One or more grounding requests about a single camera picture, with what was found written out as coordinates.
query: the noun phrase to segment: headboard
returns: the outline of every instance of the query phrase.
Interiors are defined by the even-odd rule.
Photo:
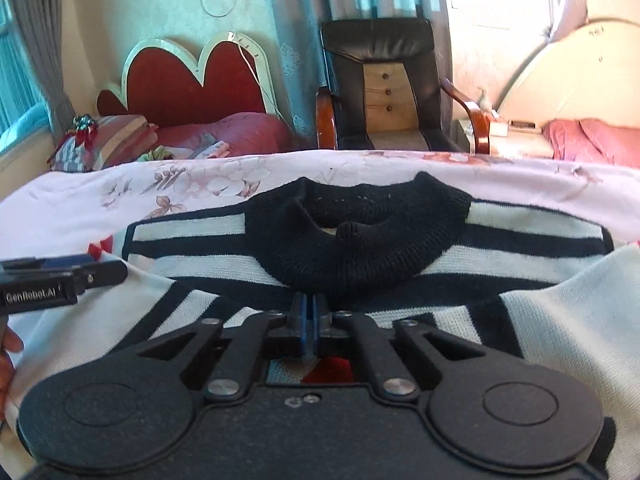
[[[234,32],[210,40],[200,59],[173,41],[141,41],[127,57],[121,86],[108,83],[97,99],[102,116],[144,115],[161,128],[214,123],[238,112],[275,114],[274,104],[264,51]]]
[[[498,113],[539,127],[554,119],[600,119],[640,128],[639,81],[640,26],[602,20],[540,51]]]

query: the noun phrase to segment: chair backrest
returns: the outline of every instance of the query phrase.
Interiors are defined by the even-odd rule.
[[[440,129],[431,23],[420,18],[339,20],[323,24],[321,37],[329,87],[339,97],[350,136]]]

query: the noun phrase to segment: black stripe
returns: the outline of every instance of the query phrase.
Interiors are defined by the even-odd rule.
[[[613,246],[613,238],[611,237],[611,233],[604,227],[602,228],[602,239],[604,240],[604,248],[606,254],[612,253],[615,249],[615,247]]]
[[[293,302],[295,291],[286,286],[263,285],[261,283],[223,280],[221,278],[177,278],[186,285],[232,298],[243,306],[256,310],[279,309],[288,311]]]
[[[607,460],[609,455],[613,451],[613,447],[616,444],[616,421],[610,416],[605,417],[602,431],[598,437],[593,451],[589,455],[587,462],[591,467],[596,469],[605,478],[609,478],[609,471],[607,471]]]
[[[200,237],[167,238],[146,242],[131,242],[130,254],[141,254],[158,259],[163,256],[212,256],[233,254],[251,256],[244,235],[217,235]]]
[[[542,211],[544,213],[555,213],[555,214],[559,214],[562,216],[565,216],[567,218],[574,218],[576,220],[579,220],[581,222],[586,222],[587,224],[591,224],[591,225],[598,225],[594,222],[592,222],[591,220],[585,220],[584,218],[580,218],[579,216],[575,216],[569,213],[565,213],[564,211],[560,211],[558,209],[549,209],[548,207],[542,207],[539,205],[529,205],[529,204],[507,204],[506,202],[496,202],[495,200],[480,200],[480,199],[476,199],[474,200],[474,202],[477,203],[482,203],[482,204],[491,204],[491,205],[497,205],[497,206],[501,206],[501,207],[523,207],[525,209],[531,209],[533,211]]]
[[[607,253],[606,243],[600,238],[536,235],[474,224],[467,226],[459,245],[547,258],[584,258]]]
[[[124,235],[124,242],[122,244],[122,259],[127,261],[129,259],[129,247],[133,240],[133,235],[136,232],[136,225],[131,224],[127,227],[127,232]]]
[[[473,304],[467,309],[484,346],[523,357],[509,311],[501,298]]]
[[[420,306],[460,306],[492,298],[510,290],[539,290],[555,285],[522,278],[473,274],[415,276],[387,290],[374,290],[356,299],[329,298],[332,310],[378,312]]]
[[[174,282],[162,298],[143,318],[111,349],[115,352],[131,345],[148,340],[158,330],[176,308],[189,295],[191,289],[182,283]]]
[[[216,319],[221,319],[223,322],[227,322],[241,309],[241,304],[220,296],[211,302],[199,319],[215,317]]]
[[[156,224],[159,222],[168,222],[168,221],[171,221],[171,222],[189,221],[189,220],[200,220],[203,218],[217,218],[220,216],[238,215],[238,214],[243,214],[244,209],[245,209],[245,204],[241,203],[241,204],[229,205],[229,206],[219,207],[219,208],[200,209],[198,211],[188,211],[186,213],[172,214],[169,217],[161,216],[159,218],[150,218],[147,220],[141,220],[140,222],[135,222],[127,228],[127,234],[125,236],[124,244],[122,246],[122,259],[127,260],[129,257],[129,253],[133,252],[130,250],[130,245],[132,243],[136,228],[140,225]]]

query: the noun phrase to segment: pink bedding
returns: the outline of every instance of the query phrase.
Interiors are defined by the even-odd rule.
[[[230,146],[229,156],[269,155],[293,149],[292,134],[279,118],[268,114],[242,112],[217,123],[186,124],[156,132],[158,145],[195,150],[204,134],[211,134]]]
[[[544,135],[557,160],[640,168],[640,130],[598,119],[556,120],[546,126]]]

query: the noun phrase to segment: nightstand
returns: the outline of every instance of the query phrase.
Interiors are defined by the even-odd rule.
[[[454,142],[469,153],[475,150],[471,121],[456,121]],[[491,155],[504,158],[554,158],[554,147],[542,133],[509,129],[506,137],[489,136]]]

